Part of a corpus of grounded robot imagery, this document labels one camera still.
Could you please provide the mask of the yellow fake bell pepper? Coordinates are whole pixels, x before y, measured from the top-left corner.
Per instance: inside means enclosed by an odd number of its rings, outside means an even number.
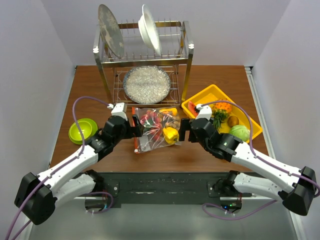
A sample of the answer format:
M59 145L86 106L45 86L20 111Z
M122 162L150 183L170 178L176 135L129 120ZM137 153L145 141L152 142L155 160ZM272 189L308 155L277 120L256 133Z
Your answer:
M173 127L165 127L162 132L164 140L169 145L174 145L179 140L179 132Z

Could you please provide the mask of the red fake strawberry bunch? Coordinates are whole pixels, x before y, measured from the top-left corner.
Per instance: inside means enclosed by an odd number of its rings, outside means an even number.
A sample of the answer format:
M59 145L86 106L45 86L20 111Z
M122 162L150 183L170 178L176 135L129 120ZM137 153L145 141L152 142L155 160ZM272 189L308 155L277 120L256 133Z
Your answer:
M143 135L149 140L157 142L161 138L163 126L155 110L148 109L140 118L140 123L144 126Z

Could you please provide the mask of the clear zip top bag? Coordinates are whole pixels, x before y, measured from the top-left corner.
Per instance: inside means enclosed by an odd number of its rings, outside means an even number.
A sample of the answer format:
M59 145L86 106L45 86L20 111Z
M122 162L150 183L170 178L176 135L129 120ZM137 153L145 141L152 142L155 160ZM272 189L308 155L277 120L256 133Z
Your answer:
M177 108L132 108L143 126L142 136L134 139L134 152L141 154L158 148L180 145L181 118Z

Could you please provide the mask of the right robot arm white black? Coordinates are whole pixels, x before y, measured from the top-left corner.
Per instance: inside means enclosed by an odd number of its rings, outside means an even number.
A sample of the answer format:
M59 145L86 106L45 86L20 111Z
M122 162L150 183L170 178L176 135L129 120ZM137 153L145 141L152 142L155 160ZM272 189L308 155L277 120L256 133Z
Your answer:
M281 201L289 211L306 216L314 198L319 195L316 173L310 167L297 168L256 152L251 145L229 133L218 133L206 118L183 118L179 140L199 143L217 159L244 166L259 177L250 177L232 171L221 184L221 190L230 197L237 193L258 194Z

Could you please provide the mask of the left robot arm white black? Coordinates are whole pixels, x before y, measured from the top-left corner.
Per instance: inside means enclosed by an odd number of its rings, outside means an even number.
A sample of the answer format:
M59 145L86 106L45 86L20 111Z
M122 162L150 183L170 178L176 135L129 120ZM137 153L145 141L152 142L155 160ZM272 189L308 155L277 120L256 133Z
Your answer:
M102 129L68 158L38 175L26 174L20 182L14 204L33 224L40 225L58 205L73 197L88 193L99 196L104 184L82 170L109 155L121 140L142 136L144 127L139 117L134 114L132 120L134 125L121 116L111 116Z

